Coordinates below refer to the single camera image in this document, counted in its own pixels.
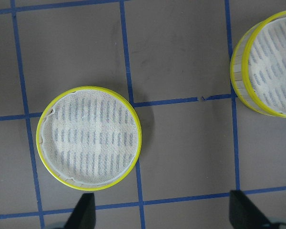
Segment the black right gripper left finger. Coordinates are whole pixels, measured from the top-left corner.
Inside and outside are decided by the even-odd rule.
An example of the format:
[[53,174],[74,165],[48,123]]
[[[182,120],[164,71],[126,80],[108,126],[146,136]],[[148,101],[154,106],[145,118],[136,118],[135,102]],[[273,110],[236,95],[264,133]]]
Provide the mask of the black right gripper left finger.
[[93,193],[82,194],[72,214],[64,225],[65,229],[93,229],[96,225],[95,198]]

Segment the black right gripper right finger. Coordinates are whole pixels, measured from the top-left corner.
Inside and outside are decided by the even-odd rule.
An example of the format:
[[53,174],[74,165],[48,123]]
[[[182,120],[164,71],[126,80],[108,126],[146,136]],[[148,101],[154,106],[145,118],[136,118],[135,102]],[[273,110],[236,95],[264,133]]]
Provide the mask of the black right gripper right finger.
[[234,229],[270,229],[271,222],[241,191],[229,193],[229,221]]

